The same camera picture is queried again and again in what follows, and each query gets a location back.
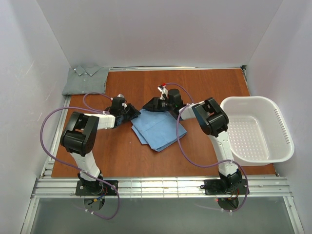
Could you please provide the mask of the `light blue long sleeve shirt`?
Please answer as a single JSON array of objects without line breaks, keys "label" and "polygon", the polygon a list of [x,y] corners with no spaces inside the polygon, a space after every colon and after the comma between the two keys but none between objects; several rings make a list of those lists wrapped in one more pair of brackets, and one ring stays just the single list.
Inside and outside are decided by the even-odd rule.
[{"label": "light blue long sleeve shirt", "polygon": [[131,120],[132,130],[142,145],[149,145],[156,152],[169,147],[187,134],[169,112],[140,110],[140,115]]}]

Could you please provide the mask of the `grey long sleeve shirt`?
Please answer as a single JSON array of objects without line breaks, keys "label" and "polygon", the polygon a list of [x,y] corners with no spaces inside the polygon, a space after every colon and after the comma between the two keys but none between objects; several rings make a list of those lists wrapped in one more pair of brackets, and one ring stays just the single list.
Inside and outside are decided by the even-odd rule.
[{"label": "grey long sleeve shirt", "polygon": [[62,95],[84,95],[87,93],[106,93],[106,82],[109,68],[77,66],[68,70],[67,82]]}]

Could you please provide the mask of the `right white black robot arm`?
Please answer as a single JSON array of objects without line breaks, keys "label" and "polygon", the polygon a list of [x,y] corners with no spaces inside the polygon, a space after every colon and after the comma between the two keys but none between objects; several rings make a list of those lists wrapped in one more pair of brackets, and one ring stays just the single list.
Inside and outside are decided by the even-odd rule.
[{"label": "right white black robot arm", "polygon": [[185,154],[181,145],[180,150],[187,161],[200,168],[210,168],[218,166],[220,179],[216,186],[212,186],[212,191],[222,191],[225,193],[238,193],[239,185],[242,182],[242,172],[238,163],[234,162],[231,151],[231,144],[228,134],[229,118],[212,97],[198,103],[184,103],[178,89],[167,90],[159,86],[160,97],[153,97],[143,109],[150,112],[168,111],[176,120],[176,134],[178,135],[178,125],[181,120],[195,118],[208,138],[210,139],[217,158],[217,163],[211,165],[199,165],[191,161]]}]

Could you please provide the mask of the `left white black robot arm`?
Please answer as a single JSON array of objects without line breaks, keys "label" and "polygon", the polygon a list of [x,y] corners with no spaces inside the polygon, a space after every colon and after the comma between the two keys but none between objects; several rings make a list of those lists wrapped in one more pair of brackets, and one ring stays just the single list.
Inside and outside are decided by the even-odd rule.
[{"label": "left white black robot arm", "polygon": [[140,111],[127,103],[122,95],[111,101],[111,106],[98,114],[73,112],[60,139],[61,146],[80,169],[78,178],[82,186],[95,195],[103,191],[103,183],[99,181],[103,179],[102,173],[93,155],[97,131],[116,128],[140,115]]}]

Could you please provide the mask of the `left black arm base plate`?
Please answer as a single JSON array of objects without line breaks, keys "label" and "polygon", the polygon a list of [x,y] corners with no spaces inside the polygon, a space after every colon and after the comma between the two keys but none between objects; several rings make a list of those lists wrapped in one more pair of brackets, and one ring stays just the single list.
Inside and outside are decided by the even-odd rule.
[{"label": "left black arm base plate", "polygon": [[77,182],[75,195],[78,196],[100,196],[100,195],[117,195],[115,190],[103,182],[88,181],[81,179]]}]

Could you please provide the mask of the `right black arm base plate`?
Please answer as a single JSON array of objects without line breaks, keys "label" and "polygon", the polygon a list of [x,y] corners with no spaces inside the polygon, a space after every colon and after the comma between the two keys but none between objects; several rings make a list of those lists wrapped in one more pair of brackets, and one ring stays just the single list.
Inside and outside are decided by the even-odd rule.
[{"label": "right black arm base plate", "polygon": [[205,195],[245,195],[250,193],[245,179],[234,185],[227,185],[221,179],[207,179],[204,180],[200,189],[204,190]]}]

